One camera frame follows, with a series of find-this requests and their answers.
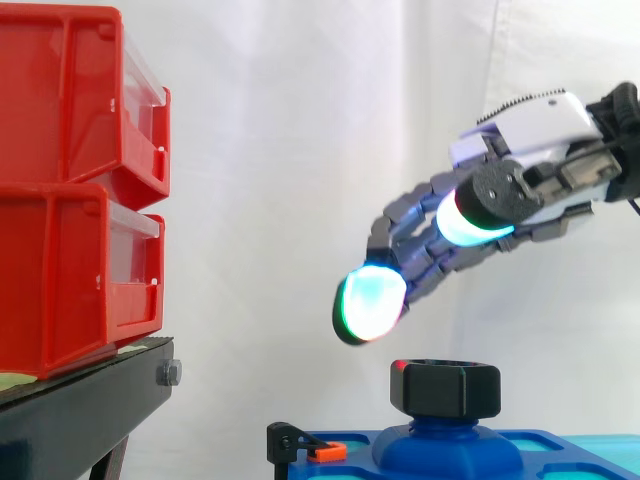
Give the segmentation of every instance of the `black hex cap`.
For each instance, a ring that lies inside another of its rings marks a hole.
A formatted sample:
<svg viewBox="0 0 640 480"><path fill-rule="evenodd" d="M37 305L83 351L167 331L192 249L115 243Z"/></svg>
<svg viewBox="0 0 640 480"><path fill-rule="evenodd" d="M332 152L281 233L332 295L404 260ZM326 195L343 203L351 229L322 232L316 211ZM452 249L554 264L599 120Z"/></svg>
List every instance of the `black hex cap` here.
<svg viewBox="0 0 640 480"><path fill-rule="evenodd" d="M412 417L495 417L500 413L500 370L474 362L396 360L391 403Z"/></svg>

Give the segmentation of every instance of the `black cable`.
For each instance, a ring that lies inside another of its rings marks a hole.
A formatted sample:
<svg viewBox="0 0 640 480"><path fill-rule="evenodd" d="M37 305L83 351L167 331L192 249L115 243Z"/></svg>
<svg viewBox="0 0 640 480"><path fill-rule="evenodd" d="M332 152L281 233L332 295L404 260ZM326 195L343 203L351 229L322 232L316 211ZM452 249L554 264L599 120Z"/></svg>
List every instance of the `black cable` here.
<svg viewBox="0 0 640 480"><path fill-rule="evenodd" d="M633 208L633 210L640 215L640 205L638 205L636 203L636 201L632 198L631 200L629 200L629 205L631 205L631 208Z"/></svg>

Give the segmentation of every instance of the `black clamp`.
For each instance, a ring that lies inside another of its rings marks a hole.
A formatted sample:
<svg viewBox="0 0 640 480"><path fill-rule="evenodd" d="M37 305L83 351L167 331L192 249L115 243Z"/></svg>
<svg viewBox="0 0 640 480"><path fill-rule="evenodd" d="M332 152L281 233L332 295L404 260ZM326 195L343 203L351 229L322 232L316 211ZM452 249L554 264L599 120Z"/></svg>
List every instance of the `black clamp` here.
<svg viewBox="0 0 640 480"><path fill-rule="evenodd" d="M267 427L267 460L275 466L275 480L287 480L289 464L298 459L298 450L313 453L323 448L331 445L289 423L276 422Z"/></svg>

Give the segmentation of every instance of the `stacked storage bins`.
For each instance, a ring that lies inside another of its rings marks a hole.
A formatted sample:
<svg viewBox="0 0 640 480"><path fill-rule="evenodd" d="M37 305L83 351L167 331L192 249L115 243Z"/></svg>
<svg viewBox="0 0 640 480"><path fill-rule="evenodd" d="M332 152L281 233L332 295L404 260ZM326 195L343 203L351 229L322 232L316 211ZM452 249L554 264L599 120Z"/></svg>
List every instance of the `stacked storage bins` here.
<svg viewBox="0 0 640 480"><path fill-rule="evenodd" d="M109 7L0 3L0 373L162 327L170 94Z"/></svg>

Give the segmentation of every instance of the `white wall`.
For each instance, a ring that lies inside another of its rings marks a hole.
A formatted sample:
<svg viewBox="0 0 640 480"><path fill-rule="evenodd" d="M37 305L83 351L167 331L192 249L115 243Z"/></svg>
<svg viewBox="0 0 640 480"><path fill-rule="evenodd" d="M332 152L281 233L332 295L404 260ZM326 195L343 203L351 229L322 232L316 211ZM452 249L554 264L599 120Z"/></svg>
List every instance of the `white wall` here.
<svg viewBox="0 0 640 480"><path fill-rule="evenodd" d="M330 326L373 218L448 168L448 143L484 107L640 82L633 1L114 4L173 92L172 196L153 210L168 225L163 333L185 367L132 435L125 480L270 478L272 421L404 421L388 403L396 358L500 367L493 425L640 429L640 221L622 205L454 276L374 345L343 346Z"/></svg>

